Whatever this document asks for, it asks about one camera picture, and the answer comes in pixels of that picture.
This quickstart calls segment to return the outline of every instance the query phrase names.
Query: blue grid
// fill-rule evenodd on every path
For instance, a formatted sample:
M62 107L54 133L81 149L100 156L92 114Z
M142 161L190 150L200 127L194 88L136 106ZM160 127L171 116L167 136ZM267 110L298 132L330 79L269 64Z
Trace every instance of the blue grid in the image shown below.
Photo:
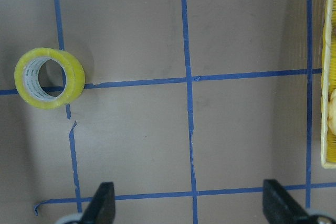
M64 50L64 38L62 33L61 9L60 1L54 0L57 35L59 42L59 49ZM187 112L188 112L188 127L189 127L189 143L190 143L190 167L191 167L191 191L182 191L174 193L153 193L153 194L136 194L136 195L118 195L116 200L130 200L130 199L148 199L148 198L172 198L172 197L192 197L193 198L193 224L198 223L197 214L197 198L205 195L224 195L224 194L243 194L243 193L260 193L261 187L252 188L237 188L237 189L222 189L222 190L197 190L196 176L194 170L193 158L193 131L194 131L194 118L193 118L193 82L199 81L215 81L215 80L228 80L228 79L243 79L243 78L262 78L262 77L276 77L276 76L294 76L294 75L307 75L307 152L306 152L306 183L302 185L289 185L285 186L287 190L306 190L306 208L310 207L311 203L311 189L313 188L328 188L336 187L336 183L311 183L311 148L312 148L312 85L313 74L320 74L321 69L313 68L313 51L312 51L312 0L307 0L307 69L296 70L283 70L283 71L266 71L266 72L249 72L249 73L233 73L233 74L217 74L209 76L192 76L191 59L189 52L189 34L188 34L188 19L187 19L187 0L181 0L182 7L182 23L183 23L183 43L184 43L184 56L186 77L184 78L167 78L167 79L154 79L154 80L134 80L134 81L121 81L121 82L105 82L101 84L85 84L85 89L100 89L100 88L113 88L113 87L128 87L128 86L141 86L141 85L155 85L155 84L168 84L168 83L186 83L187 84ZM65 76L63 74L63 85L65 85ZM61 91L63 87L45 87L46 91ZM14 95L18 94L16 89L0 90L0 95ZM71 118L70 105L66 106L67 119ZM82 203L89 202L92 198L81 198L80 186L77 173L77 160L75 149L75 135L74 128L77 123L75 122L69 133L69 143L72 158L72 169L74 171L74 185L75 185L75 198L62 198L50 199L43 201L34 206L35 213L40 205L44 204L62 204L62 203L76 203L77 210L82 211Z

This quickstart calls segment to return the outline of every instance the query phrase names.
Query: yellow tape roll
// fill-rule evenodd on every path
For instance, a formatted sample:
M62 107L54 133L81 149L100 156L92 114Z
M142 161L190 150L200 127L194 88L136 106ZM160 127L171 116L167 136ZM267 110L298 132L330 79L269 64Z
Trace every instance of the yellow tape roll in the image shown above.
M60 64L66 76L64 91L57 97L48 95L38 82L42 65L53 60ZM82 65L71 54L50 48L35 48L24 54L15 67L15 86L20 96L40 109L54 109L72 102L83 91L85 75Z

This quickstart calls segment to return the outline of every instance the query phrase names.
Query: adhesive tape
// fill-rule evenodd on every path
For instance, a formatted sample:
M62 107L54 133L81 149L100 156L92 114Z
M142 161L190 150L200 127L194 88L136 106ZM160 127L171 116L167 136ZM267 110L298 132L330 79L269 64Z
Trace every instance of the adhesive tape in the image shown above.
M48 60L60 64L66 76L63 92L53 97L48 95L38 82L38 73ZM54 109L72 102L83 91L85 75L82 65L71 54L50 48L35 48L25 53L18 61L14 72L15 86L20 96L32 106Z

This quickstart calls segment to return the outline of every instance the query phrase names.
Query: robotic claw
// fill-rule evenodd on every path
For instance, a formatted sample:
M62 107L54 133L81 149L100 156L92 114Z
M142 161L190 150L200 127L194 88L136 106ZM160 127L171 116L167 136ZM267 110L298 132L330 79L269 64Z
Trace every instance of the robotic claw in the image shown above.
M264 180L262 203L270 224L336 224L334 219L324 215L308 215L274 179ZM57 224L112 224L115 215L114 185L101 183L81 217L77 220L66 217Z

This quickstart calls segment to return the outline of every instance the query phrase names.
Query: yellow basket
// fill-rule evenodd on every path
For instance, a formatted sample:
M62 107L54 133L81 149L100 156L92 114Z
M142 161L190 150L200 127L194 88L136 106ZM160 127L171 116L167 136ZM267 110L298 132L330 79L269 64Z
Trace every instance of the yellow basket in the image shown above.
M328 129L328 101L331 92L336 88L336 55L331 55L331 45L336 47L336 36L332 35L332 19L334 0L327 0L324 10L324 28L323 28L323 51L322 51L322 98L321 98L321 161L324 168L336 168L336 163L331 162L330 158L336 153L336 136Z

